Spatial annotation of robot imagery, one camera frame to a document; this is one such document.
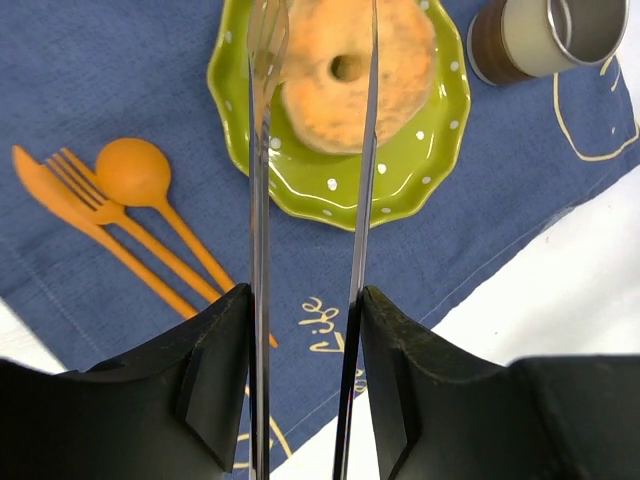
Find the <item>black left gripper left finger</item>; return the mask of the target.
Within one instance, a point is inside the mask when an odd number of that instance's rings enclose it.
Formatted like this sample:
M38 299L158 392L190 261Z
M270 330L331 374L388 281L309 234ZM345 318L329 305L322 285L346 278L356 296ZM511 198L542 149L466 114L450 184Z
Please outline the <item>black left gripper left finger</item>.
M221 479L248 370L250 291L85 372L1 364L5 479Z

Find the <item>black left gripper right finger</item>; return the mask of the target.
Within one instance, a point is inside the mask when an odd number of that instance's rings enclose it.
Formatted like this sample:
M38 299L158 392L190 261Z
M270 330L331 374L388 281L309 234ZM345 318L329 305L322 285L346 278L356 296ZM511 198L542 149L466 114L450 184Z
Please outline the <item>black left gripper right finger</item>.
M361 327L384 479L635 479L639 359L526 357L501 366L364 291Z

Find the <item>metal tongs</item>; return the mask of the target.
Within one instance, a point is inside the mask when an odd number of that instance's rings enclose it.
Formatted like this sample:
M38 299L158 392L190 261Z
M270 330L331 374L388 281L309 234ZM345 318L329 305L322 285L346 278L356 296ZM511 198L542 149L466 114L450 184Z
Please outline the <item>metal tongs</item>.
M250 285L253 340L250 356L251 458L254 479L270 472L269 435L269 147L271 99L280 80L289 34L284 1L254 2L247 33L249 74ZM349 311L341 376L333 478L347 476L355 374L363 311L367 243L372 210L377 135L379 59L371 55L361 177L357 203Z

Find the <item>blue fish-print placemat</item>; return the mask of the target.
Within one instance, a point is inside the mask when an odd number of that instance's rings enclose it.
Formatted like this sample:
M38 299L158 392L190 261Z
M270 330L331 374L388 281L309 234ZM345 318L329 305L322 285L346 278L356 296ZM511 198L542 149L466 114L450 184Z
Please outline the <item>blue fish-print placemat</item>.
M247 177L230 161L206 70L219 1L1 5L1 309L32 344L3 355L86 370L181 322L102 246L23 187L14 146L93 164L155 143L171 201L226 272L248 277ZM366 281L494 362L639 348L639 5L604 67L505 88L469 76L457 164L415 215L372 229ZM275 479L332 475L353 236L270 210Z

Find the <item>orange plastic spoon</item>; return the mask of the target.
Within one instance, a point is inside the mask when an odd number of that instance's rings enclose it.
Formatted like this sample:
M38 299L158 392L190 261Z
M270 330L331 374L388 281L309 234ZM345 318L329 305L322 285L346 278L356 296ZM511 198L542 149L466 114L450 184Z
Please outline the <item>orange plastic spoon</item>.
M98 154L95 172L109 198L126 207L155 209L223 291L234 287L231 277L170 204L171 167L158 147L140 138L116 139Z

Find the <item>orange plastic fork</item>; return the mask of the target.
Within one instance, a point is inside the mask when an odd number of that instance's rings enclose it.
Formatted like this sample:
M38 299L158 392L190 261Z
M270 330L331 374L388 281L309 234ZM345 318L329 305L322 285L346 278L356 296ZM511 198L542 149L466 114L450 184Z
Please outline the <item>orange plastic fork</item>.
M121 227L210 303L221 296L190 266L129 217L121 203L109 198L99 185L96 174L70 150L62 148L59 153L48 158L45 165L62 180L71 193L72 205L78 207L92 223Z

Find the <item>green polka-dot plate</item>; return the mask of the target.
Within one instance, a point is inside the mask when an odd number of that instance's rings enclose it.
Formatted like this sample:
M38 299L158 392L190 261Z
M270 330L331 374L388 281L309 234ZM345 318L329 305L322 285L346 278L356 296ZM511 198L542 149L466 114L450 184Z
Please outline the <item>green polka-dot plate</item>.
M233 165L249 172L249 1L223 4L218 38L207 69L207 85L218 108ZM427 105L376 155L371 226L417 213L456 165L471 108L471 92L458 29L440 1L420 9L435 26L437 63ZM287 214L343 230L355 227L360 155L315 152L297 138L281 94L271 110L270 195Z

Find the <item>steel cup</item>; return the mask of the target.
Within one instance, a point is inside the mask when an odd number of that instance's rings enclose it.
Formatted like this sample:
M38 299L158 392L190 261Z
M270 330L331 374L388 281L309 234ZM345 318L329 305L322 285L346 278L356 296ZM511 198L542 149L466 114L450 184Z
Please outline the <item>steel cup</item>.
M485 83L506 86L611 57L626 30L627 0L502 0L467 32L467 54Z

